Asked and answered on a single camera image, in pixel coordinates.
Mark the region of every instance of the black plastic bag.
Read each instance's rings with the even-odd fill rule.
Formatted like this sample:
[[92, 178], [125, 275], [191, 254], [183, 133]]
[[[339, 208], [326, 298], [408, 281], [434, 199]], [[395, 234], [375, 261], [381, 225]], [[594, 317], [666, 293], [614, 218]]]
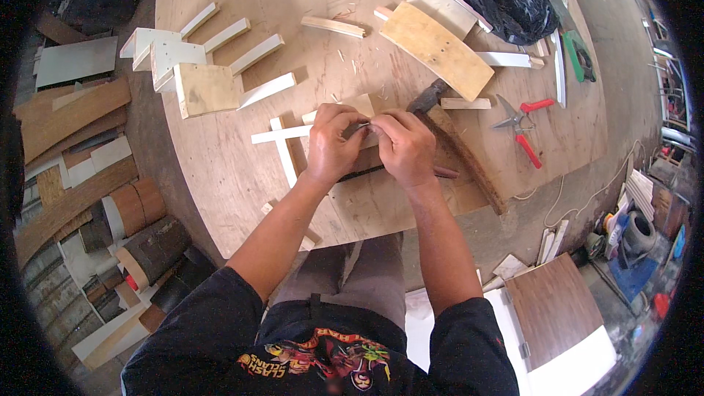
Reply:
[[465, 0], [494, 27], [493, 34], [518, 46], [555, 32], [559, 18], [550, 0]]

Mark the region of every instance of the graphic print on shirt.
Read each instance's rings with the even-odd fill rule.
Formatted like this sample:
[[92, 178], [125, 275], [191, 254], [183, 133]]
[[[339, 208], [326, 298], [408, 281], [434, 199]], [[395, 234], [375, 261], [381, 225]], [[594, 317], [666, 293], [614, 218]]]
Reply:
[[387, 348], [359, 335], [316, 328], [306, 342], [280, 341], [265, 345], [265, 350], [271, 359], [264, 361], [256, 355], [244, 354], [237, 362], [250, 374], [272, 378], [283, 377], [284, 366], [288, 366], [291, 375], [308, 373], [312, 367], [330, 395], [343, 394], [348, 383], [358, 391], [368, 391], [374, 386], [374, 372], [379, 370], [383, 374], [377, 375], [383, 376], [387, 383], [391, 381]]

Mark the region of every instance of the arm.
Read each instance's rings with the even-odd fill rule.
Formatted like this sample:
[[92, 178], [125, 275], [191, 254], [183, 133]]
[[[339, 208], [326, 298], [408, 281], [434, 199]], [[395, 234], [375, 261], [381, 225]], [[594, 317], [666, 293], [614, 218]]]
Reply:
[[266, 215], [242, 246], [227, 261], [262, 301], [281, 283], [296, 258], [305, 230], [322, 199], [352, 168], [368, 128], [348, 140], [342, 132], [353, 123], [368, 122], [344, 104], [322, 104], [311, 129], [308, 168], [281, 202]]
[[435, 136], [413, 114], [388, 111], [371, 121], [379, 157], [406, 191], [418, 225], [420, 270], [435, 315], [481, 297], [470, 248], [433, 172]]

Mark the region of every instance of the black t-shirt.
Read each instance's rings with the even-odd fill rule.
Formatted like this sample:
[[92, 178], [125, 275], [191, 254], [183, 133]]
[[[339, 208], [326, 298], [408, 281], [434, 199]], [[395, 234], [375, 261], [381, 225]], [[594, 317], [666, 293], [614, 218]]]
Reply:
[[436, 321], [426, 374], [406, 335], [378, 313], [315, 300], [264, 306], [231, 268], [166, 316], [122, 370], [127, 395], [517, 395], [494, 310], [484, 298]]

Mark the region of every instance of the gray pants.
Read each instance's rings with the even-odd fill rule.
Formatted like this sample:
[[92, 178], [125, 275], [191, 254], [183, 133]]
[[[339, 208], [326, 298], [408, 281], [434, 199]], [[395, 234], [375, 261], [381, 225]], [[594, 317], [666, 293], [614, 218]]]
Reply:
[[404, 329], [406, 287], [400, 258], [402, 241], [401, 233], [365, 240], [344, 283], [345, 263], [354, 243], [310, 251], [284, 283], [273, 304], [307, 300], [312, 293], [318, 293], [322, 302], [362, 307]]

